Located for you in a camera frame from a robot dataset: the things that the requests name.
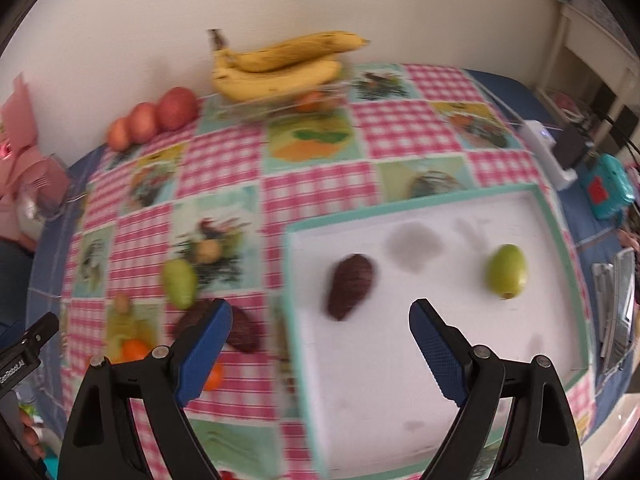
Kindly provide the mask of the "orange mandarin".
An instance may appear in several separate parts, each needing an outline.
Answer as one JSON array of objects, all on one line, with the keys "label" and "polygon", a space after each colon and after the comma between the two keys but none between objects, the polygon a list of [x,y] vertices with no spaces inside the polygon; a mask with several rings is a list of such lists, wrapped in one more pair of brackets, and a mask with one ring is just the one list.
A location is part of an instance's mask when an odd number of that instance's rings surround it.
[{"label": "orange mandarin", "polygon": [[203,386],[204,391],[214,391],[218,389],[224,382],[224,364],[216,362],[210,370],[206,382]]},{"label": "orange mandarin", "polygon": [[127,339],[122,342],[120,360],[123,363],[139,361],[144,359],[150,351],[151,349],[145,341],[140,339]]}]

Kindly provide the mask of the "green pear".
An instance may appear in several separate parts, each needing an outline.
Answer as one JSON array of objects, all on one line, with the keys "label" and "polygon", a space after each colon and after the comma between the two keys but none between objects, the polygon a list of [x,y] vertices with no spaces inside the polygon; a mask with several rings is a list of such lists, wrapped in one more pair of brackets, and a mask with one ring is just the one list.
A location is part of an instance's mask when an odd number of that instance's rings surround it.
[{"label": "green pear", "polygon": [[486,284],[500,299],[517,297],[528,282],[528,265],[524,252],[516,245],[503,244],[489,258]]},{"label": "green pear", "polygon": [[169,259],[160,271],[160,284],[168,301],[179,310],[189,309],[198,293],[198,274],[183,258]]}]

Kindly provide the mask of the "dark brown avocado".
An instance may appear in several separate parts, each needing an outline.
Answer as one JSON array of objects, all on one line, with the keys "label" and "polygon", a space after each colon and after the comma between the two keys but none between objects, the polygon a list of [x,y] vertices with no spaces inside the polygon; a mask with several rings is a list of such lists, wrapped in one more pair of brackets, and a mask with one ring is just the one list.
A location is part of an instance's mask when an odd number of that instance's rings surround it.
[{"label": "dark brown avocado", "polygon": [[180,318],[172,324],[170,329],[171,337],[177,339],[184,330],[198,324],[198,321],[207,313],[212,304],[213,300],[211,299],[196,300],[194,304],[192,304],[189,309],[184,310]]},{"label": "dark brown avocado", "polygon": [[260,349],[260,333],[258,325],[241,308],[232,306],[232,325],[227,337],[227,344],[232,349],[244,354],[254,354]]},{"label": "dark brown avocado", "polygon": [[334,266],[326,312],[344,321],[367,298],[375,281],[375,266],[363,254],[352,254]]}]

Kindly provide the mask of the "small brown round fruit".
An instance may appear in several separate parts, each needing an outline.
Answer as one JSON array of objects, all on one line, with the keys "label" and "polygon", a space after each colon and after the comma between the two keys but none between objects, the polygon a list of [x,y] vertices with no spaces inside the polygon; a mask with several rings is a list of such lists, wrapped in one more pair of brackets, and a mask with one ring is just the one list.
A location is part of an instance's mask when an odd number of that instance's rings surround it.
[{"label": "small brown round fruit", "polygon": [[118,292],[114,296],[113,308],[119,315],[128,315],[131,309],[131,302],[127,294]]}]

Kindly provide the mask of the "white tray teal rim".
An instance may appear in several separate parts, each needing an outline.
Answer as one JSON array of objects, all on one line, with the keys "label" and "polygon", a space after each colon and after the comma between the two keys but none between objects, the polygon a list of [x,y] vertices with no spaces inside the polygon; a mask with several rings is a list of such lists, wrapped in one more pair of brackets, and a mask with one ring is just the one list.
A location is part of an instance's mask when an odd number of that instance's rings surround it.
[{"label": "white tray teal rim", "polygon": [[570,389],[589,328],[536,184],[477,188],[296,222],[284,315],[323,479],[584,474]]}]

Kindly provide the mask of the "pink checkered fruit tablecloth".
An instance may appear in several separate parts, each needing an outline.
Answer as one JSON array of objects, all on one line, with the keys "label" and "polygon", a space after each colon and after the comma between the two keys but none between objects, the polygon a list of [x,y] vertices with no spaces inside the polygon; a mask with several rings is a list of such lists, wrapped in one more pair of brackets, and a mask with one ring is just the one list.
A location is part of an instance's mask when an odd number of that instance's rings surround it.
[{"label": "pink checkered fruit tablecloth", "polygon": [[[180,315],[160,269],[183,258],[205,297],[223,294],[258,325],[260,349],[222,355],[224,382],[186,412],[222,450],[224,471],[311,479],[280,310],[282,233],[297,220],[472,188],[553,188],[533,152],[465,70],[419,64],[356,68],[347,100],[325,113],[229,122],[204,112],[128,152],[106,151],[73,223],[62,290],[63,401],[90,356],[122,342],[170,341]],[[118,292],[128,315],[114,311]]]}]

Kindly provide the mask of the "pink gift bouquet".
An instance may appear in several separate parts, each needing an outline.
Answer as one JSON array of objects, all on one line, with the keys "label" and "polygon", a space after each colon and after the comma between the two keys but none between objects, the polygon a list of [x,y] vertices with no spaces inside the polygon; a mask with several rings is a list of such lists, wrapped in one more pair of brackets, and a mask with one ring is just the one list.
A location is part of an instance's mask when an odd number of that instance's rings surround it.
[{"label": "pink gift bouquet", "polygon": [[1,237],[32,252],[69,190],[66,166],[39,149],[29,88],[17,76],[1,104]]}]

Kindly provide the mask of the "tablet on white stand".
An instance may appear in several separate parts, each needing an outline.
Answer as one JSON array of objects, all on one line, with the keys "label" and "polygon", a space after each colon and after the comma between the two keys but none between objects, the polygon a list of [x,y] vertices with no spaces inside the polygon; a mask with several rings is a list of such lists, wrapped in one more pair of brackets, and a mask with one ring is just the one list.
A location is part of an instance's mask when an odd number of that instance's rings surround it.
[{"label": "tablet on white stand", "polygon": [[625,248],[611,263],[591,267],[599,313],[600,358],[603,371],[619,367],[631,350],[636,291],[636,252]]}]

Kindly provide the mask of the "teal toy box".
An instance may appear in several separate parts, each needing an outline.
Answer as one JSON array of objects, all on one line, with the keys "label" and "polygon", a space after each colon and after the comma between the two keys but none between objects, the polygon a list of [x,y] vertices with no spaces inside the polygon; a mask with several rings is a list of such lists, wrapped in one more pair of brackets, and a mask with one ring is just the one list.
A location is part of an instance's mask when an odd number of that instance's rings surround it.
[{"label": "teal toy box", "polygon": [[590,159],[578,180],[598,220],[611,219],[634,202],[634,187],[622,163],[612,155]]}]

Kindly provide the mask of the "white power strip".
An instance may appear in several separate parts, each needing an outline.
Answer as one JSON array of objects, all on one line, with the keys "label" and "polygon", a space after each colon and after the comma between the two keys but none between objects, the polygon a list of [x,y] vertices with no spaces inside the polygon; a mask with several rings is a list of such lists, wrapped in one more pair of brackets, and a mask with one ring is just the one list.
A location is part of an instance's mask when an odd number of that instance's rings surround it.
[{"label": "white power strip", "polygon": [[553,155],[556,141],[541,122],[524,120],[518,127],[518,135],[534,153],[555,191],[564,191],[577,180],[577,172],[573,168],[564,169]]}]

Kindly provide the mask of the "middle red apple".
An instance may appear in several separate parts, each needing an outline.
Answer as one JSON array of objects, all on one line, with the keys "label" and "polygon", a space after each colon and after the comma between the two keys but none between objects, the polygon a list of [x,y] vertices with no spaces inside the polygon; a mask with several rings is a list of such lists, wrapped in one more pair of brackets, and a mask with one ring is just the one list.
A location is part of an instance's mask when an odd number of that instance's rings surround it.
[{"label": "middle red apple", "polygon": [[150,142],[158,133],[156,105],[151,102],[136,105],[127,118],[127,125],[132,142]]}]

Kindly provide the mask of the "large red apple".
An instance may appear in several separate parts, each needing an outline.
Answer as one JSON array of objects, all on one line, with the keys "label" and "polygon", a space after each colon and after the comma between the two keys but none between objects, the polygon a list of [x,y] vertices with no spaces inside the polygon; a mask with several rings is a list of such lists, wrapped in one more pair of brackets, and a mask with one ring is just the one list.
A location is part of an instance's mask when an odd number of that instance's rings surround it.
[{"label": "large red apple", "polygon": [[163,130],[181,129],[198,117],[198,98],[188,88],[172,88],[158,101],[157,117]]}]

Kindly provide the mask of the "lower yellow banana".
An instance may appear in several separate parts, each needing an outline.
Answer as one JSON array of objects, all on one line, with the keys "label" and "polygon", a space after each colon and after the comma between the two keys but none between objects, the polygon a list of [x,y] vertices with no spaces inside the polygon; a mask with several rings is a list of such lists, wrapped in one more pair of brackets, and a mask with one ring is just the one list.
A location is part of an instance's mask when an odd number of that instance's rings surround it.
[{"label": "lower yellow banana", "polygon": [[247,102],[303,92],[334,81],[343,64],[334,56],[316,58],[267,73],[249,73],[232,67],[224,53],[215,56],[214,88],[234,102]]}]

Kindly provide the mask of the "upper yellow banana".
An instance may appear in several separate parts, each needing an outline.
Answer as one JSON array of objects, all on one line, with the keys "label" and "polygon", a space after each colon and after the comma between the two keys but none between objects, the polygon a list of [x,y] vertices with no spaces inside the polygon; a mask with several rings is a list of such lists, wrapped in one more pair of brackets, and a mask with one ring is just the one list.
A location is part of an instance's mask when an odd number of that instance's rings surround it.
[{"label": "upper yellow banana", "polygon": [[370,44],[369,40],[354,32],[329,30],[295,37],[254,51],[236,52],[230,49],[219,29],[209,29],[208,34],[214,48],[226,52],[232,67],[249,73],[272,72],[322,56],[355,51]]}]

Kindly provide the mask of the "white wooden shelf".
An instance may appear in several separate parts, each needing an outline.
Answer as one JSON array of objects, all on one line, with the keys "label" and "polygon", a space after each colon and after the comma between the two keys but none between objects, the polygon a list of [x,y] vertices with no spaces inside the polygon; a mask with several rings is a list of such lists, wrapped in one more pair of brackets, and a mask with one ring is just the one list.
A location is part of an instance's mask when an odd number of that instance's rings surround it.
[{"label": "white wooden shelf", "polygon": [[534,85],[536,97],[562,126],[570,122],[570,116],[553,102],[548,88],[563,50],[576,55],[614,91],[615,99],[606,114],[612,120],[619,118],[624,106],[631,106],[632,92],[639,89],[638,56],[587,14],[563,3],[549,54]]}]

